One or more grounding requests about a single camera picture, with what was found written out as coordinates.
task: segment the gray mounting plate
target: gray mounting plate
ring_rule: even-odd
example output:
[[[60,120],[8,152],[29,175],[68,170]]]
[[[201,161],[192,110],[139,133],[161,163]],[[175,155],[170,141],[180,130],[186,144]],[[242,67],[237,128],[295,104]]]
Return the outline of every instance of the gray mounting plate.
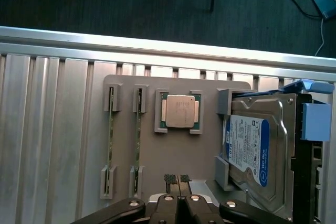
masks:
[[[119,191],[129,190],[126,181],[130,179],[131,165],[135,165],[135,85],[146,86],[145,113],[141,115],[140,134],[140,166],[144,168],[142,191],[138,197],[147,201],[153,194],[164,193],[163,176],[166,173],[189,174],[191,179],[214,180],[214,156],[221,152],[223,133],[223,120],[217,114],[218,91],[249,89],[247,82],[109,75],[104,80],[104,95],[108,95],[111,84],[119,85],[118,95],[121,96],[119,111],[113,117],[112,143],[112,164],[118,164],[118,174],[114,179]],[[175,128],[168,128],[167,133],[154,132],[158,89],[169,89],[170,94],[202,91],[204,125],[201,134],[190,134],[189,129]]]

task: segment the dark carpet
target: dark carpet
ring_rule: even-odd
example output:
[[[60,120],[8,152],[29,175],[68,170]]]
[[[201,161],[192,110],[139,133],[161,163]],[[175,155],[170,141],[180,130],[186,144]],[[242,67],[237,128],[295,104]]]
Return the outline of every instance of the dark carpet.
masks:
[[[312,0],[296,0],[317,14]],[[313,55],[320,20],[290,0],[0,0],[0,25]],[[336,20],[319,56],[336,57]]]

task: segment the hard drive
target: hard drive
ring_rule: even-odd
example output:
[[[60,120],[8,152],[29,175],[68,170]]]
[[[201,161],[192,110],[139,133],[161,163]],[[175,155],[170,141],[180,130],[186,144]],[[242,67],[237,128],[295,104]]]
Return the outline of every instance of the hard drive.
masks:
[[[261,208],[292,216],[297,94],[234,98],[223,126],[229,175]]]

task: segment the white sticker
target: white sticker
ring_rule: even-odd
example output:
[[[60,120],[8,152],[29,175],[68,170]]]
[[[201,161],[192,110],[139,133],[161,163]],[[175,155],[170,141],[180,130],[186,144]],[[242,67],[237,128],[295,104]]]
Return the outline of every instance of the white sticker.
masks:
[[[268,177],[268,146],[267,120],[230,116],[226,124],[228,161],[242,172],[250,168],[255,181],[263,187],[267,185]]]

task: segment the white cable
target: white cable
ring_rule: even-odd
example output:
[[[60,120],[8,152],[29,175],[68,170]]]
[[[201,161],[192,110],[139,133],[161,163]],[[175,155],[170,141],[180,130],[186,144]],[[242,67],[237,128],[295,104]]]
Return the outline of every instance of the white cable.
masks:
[[[317,49],[316,53],[315,53],[315,56],[317,56],[317,54],[320,52],[321,48],[323,47],[324,45],[324,37],[323,37],[323,18],[322,18],[322,21],[321,21],[321,38],[322,38],[322,44],[320,45],[319,49]]]

